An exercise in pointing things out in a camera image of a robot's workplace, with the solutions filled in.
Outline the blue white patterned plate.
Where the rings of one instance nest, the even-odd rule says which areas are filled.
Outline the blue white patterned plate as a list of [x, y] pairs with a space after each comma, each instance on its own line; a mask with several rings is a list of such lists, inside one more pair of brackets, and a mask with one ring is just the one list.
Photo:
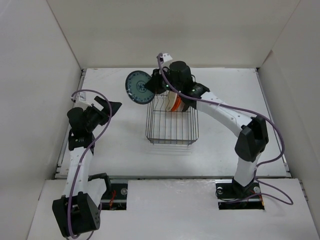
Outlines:
[[145, 85], [151, 79], [151, 76], [141, 70], [132, 71], [125, 80], [125, 90], [128, 97], [139, 105], [150, 103], [155, 94], [148, 90]]

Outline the cream plate with black mark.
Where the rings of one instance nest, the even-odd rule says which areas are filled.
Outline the cream plate with black mark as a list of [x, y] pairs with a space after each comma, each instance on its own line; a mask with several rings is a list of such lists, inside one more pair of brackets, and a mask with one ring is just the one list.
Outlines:
[[167, 112], [170, 112], [172, 110], [172, 108], [174, 107], [176, 100], [177, 100], [178, 94], [173, 92], [173, 91], [169, 91], [166, 99], [165, 99], [165, 110]]

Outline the orange round plate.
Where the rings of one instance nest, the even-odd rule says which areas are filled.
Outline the orange round plate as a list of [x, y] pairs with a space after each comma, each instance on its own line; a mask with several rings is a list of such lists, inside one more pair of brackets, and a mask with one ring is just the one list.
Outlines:
[[177, 111], [178, 108], [179, 108], [179, 106], [180, 106], [180, 104], [181, 104], [181, 98], [180, 98], [179, 96], [177, 96], [177, 97], [176, 97], [176, 100], [175, 100], [175, 102], [174, 102], [174, 105], [173, 105], [173, 107], [171, 108], [171, 111], [172, 111], [172, 112]]

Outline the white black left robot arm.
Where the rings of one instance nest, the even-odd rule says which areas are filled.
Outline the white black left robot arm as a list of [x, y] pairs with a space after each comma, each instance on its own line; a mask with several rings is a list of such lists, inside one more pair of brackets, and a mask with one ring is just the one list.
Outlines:
[[122, 103], [106, 101], [99, 96], [94, 100], [102, 109], [91, 104], [67, 112], [70, 162], [62, 196], [52, 203], [58, 227], [66, 239], [75, 239], [100, 228], [101, 199], [112, 192], [110, 178], [105, 172], [89, 174], [97, 140], [93, 131], [97, 126], [106, 126]]

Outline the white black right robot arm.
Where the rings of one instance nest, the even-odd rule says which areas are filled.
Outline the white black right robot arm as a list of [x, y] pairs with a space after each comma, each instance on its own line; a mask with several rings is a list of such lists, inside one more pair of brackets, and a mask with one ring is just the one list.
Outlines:
[[231, 191], [237, 197], [247, 194], [254, 182], [258, 159], [269, 142], [266, 120], [258, 115], [250, 117], [224, 103], [208, 87], [194, 80], [190, 67], [183, 61], [154, 69], [145, 88], [156, 95], [176, 91], [187, 107], [209, 115], [236, 136], [234, 150], [238, 162]]

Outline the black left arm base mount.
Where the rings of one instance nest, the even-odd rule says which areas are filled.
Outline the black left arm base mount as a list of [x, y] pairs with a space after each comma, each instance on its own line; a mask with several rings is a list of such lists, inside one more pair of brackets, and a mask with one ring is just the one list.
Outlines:
[[107, 190], [101, 199], [103, 211], [125, 211], [127, 209], [128, 181], [114, 179], [111, 190]]

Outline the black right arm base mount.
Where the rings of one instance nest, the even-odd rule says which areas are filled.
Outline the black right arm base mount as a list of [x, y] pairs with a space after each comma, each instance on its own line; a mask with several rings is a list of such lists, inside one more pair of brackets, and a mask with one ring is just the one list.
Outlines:
[[215, 195], [219, 210], [264, 210], [261, 189], [257, 182], [242, 187], [235, 182], [216, 182]]

